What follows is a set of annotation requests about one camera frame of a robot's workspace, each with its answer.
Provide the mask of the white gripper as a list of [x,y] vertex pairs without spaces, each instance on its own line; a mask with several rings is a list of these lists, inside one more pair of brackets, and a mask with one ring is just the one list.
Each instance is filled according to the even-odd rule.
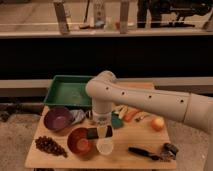
[[[111,124],[111,114],[100,114],[100,113],[93,113],[93,121],[96,125],[108,125],[105,137],[112,137],[113,136],[113,129],[112,126],[109,126]],[[96,128],[89,128],[87,131],[87,138],[88,139],[97,139],[98,133]]]

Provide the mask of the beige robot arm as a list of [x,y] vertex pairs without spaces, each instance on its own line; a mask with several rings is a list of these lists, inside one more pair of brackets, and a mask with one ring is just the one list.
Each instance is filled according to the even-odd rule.
[[85,90],[92,99],[92,111],[96,119],[109,114],[112,104],[118,103],[206,132],[210,138],[203,171],[213,171],[212,97],[186,92],[123,87],[117,84],[117,78],[111,71],[103,71],[90,79]]

